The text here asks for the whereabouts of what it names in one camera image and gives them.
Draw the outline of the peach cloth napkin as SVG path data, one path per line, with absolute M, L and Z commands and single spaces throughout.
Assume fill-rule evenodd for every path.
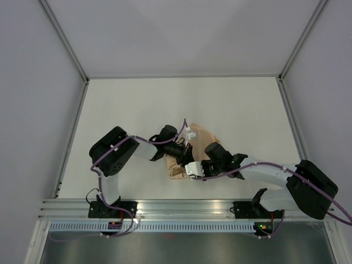
M 191 123 L 189 128 L 195 132 L 197 136 L 196 138 L 189 141 L 189 143 L 192 145 L 192 156 L 194 160 L 209 160 L 210 158 L 205 154 L 205 148 L 213 142 L 220 143 L 220 141 L 217 139 L 215 134 L 209 132 L 196 123 Z M 177 164 L 175 158 L 165 155 L 164 159 L 171 180 L 189 179 L 185 169 Z

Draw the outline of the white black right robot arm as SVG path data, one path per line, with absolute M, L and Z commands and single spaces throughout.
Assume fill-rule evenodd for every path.
M 325 218 L 338 187 L 314 163 L 278 165 L 259 161 L 246 154 L 232 155 L 217 142 L 205 148 L 208 159 L 201 163 L 204 177 L 257 180 L 277 186 L 276 190 L 260 189 L 251 201 L 251 211 L 257 217 L 281 210 L 300 210 L 311 218 Z

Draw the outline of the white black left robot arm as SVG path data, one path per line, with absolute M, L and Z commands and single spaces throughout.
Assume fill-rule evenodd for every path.
M 165 155 L 173 157 L 181 167 L 194 161 L 190 140 L 196 133 L 184 122 L 180 131 L 171 125 L 149 139 L 129 135 L 119 126 L 114 127 L 89 150 L 91 170 L 97 173 L 98 197 L 103 201 L 101 212 L 109 218 L 119 214 L 120 194 L 117 174 L 132 156 L 155 162 Z

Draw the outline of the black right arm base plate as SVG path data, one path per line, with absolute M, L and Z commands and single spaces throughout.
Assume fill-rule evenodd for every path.
M 252 205 L 250 201 L 234 201 L 230 211 L 236 219 L 281 219 L 283 210 L 270 212 L 261 205 Z

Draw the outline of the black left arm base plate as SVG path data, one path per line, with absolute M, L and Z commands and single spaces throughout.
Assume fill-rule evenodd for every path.
M 136 201 L 117 201 L 112 205 L 129 211 L 133 217 L 136 216 L 138 203 Z M 88 218 L 123 218 L 131 219 L 130 214 L 125 211 L 107 207 L 101 200 L 92 201 L 88 212 Z

